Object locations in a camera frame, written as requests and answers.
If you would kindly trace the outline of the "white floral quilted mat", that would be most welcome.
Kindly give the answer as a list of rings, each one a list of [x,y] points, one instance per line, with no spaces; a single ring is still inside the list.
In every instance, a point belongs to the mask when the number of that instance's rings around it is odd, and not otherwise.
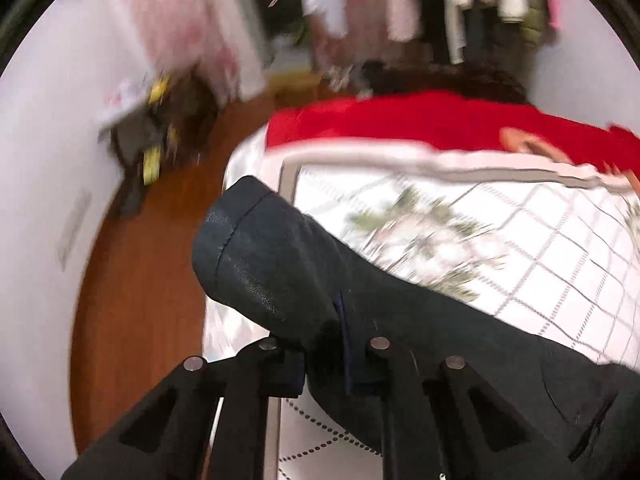
[[[639,202],[622,179],[414,142],[267,148],[263,131],[232,153],[224,193],[246,177],[395,278],[639,375]],[[205,296],[207,359],[272,333]],[[282,408],[278,477],[380,478],[381,452],[314,400],[309,372]]]

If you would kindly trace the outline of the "pink floral curtain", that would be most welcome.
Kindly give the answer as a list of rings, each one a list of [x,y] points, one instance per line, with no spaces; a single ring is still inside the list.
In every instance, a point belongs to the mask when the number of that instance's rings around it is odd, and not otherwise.
[[[125,0],[161,72],[194,67],[222,105],[266,88],[241,0]]]

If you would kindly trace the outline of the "red floral blanket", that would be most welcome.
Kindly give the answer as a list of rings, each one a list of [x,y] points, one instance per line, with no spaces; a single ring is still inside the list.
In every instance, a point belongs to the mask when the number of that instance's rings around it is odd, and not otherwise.
[[[536,136],[576,165],[639,172],[639,138],[627,129],[602,129],[531,105],[469,99],[447,91],[343,98],[280,110],[268,122],[266,147],[343,138],[418,141],[439,151],[503,152],[504,128]]]

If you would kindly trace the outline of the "pile of folded clothes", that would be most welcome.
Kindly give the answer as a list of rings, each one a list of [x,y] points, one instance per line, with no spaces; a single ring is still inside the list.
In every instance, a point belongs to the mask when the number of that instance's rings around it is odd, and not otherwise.
[[[324,68],[390,58],[420,38],[445,48],[460,64],[472,44],[472,18],[488,11],[515,28],[526,44],[538,44],[546,28],[560,24],[563,0],[302,0],[314,31],[314,53]]]

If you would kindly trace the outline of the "black leather jacket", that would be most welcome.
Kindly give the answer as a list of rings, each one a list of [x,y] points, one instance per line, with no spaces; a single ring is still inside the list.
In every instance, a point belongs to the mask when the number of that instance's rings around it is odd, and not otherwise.
[[[254,178],[239,180],[210,207],[192,262],[209,298],[311,353],[314,400],[367,443],[378,442],[380,430],[372,405],[344,393],[341,313],[364,336],[390,337],[424,358],[468,359],[584,478],[638,477],[635,370],[592,362],[564,344],[395,278]]]

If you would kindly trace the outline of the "black and yellow bag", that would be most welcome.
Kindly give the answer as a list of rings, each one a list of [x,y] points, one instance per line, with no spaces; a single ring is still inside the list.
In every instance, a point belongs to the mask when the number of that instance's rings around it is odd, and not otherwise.
[[[218,114],[216,96],[189,70],[160,78],[107,118],[99,139],[107,140],[122,168],[111,215],[135,216],[163,170],[197,162],[207,151]]]

